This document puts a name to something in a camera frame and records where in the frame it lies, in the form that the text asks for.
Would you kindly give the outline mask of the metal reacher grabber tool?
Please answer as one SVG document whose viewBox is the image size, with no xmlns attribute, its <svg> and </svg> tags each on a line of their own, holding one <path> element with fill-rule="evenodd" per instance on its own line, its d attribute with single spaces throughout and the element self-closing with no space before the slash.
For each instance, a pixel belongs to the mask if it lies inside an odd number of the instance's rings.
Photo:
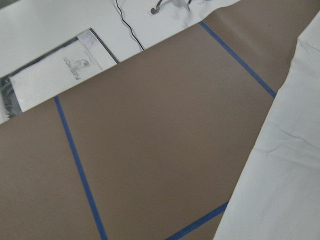
<svg viewBox="0 0 320 240">
<path fill-rule="evenodd" d="M 190 11 L 192 0 L 158 0 L 154 7 L 150 9 L 152 15 L 158 14 L 163 10 L 168 10 L 169 7 L 174 9 L 186 9 Z"/>
</svg>

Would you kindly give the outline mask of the plastic garment bag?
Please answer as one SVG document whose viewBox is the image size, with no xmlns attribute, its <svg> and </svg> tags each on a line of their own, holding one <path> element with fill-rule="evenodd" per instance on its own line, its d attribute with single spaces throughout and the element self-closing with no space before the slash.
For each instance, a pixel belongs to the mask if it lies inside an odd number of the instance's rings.
<svg viewBox="0 0 320 240">
<path fill-rule="evenodd" d="M 93 28 L 0 78 L 4 123 L 118 64 Z"/>
</svg>

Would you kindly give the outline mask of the white printed t-shirt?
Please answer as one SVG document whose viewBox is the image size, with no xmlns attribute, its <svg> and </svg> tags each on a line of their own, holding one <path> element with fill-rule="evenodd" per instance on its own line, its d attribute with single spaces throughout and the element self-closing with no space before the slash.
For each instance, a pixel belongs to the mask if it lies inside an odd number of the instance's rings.
<svg viewBox="0 0 320 240">
<path fill-rule="evenodd" d="M 214 238 L 320 237 L 320 17 L 294 57 L 246 161 Z"/>
</svg>

